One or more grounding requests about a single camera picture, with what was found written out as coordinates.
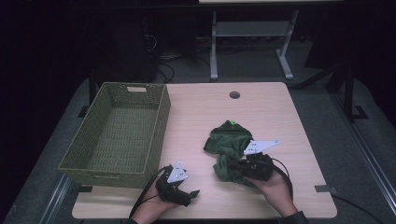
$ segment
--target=white tracker marker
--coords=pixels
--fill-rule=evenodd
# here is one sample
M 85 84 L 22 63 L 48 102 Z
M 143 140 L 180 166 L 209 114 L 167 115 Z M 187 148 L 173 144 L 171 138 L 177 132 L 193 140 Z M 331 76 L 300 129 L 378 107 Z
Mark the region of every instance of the white tracker marker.
M 279 144 L 278 140 L 274 141 L 250 141 L 250 143 L 247 146 L 247 149 L 245 149 L 244 154 L 245 155 L 251 155 L 251 154 L 256 154 L 264 151 L 265 149 L 268 149 L 270 147 L 276 146 Z
M 168 178 L 168 183 L 175 183 L 177 181 L 185 180 L 189 177 L 183 169 L 180 161 L 178 161 Z

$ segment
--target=table grommet hole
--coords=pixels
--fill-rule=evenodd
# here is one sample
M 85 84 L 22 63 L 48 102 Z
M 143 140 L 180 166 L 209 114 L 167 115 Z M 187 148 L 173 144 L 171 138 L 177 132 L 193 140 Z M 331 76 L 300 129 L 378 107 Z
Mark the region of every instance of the table grommet hole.
M 230 92 L 230 97 L 233 99 L 238 99 L 239 97 L 241 97 L 241 94 L 238 91 L 232 91 Z

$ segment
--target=table leg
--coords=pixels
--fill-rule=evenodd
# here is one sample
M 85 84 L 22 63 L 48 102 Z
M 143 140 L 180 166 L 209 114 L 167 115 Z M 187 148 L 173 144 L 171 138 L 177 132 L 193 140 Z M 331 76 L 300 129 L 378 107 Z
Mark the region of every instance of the table leg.
M 218 59 L 216 58 L 216 11 L 212 21 L 212 51 L 210 52 L 210 79 L 218 79 Z
M 291 73 L 288 61 L 286 60 L 286 50 L 288 49 L 289 42 L 291 39 L 291 35 L 293 34 L 294 25 L 297 20 L 299 10 L 294 10 L 291 15 L 290 22 L 288 24 L 288 28 L 285 34 L 285 43 L 283 44 L 282 49 L 276 50 L 277 58 L 279 59 L 280 65 L 282 66 L 283 73 L 285 74 L 286 79 L 293 79 L 293 74 Z

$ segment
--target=green plastic basket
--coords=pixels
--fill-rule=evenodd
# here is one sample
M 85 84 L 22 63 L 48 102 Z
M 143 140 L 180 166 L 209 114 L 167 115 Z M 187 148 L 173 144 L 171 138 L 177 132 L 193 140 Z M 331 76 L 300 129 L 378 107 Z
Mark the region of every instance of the green plastic basket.
M 165 85 L 104 83 L 59 170 L 83 185 L 142 189 L 158 171 L 170 106 Z

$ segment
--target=basket handle hole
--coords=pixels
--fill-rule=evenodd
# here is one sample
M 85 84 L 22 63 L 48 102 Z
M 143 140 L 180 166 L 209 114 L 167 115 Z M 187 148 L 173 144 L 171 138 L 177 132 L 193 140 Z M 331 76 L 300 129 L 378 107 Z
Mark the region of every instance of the basket handle hole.
M 128 92 L 147 92 L 145 87 L 127 87 Z

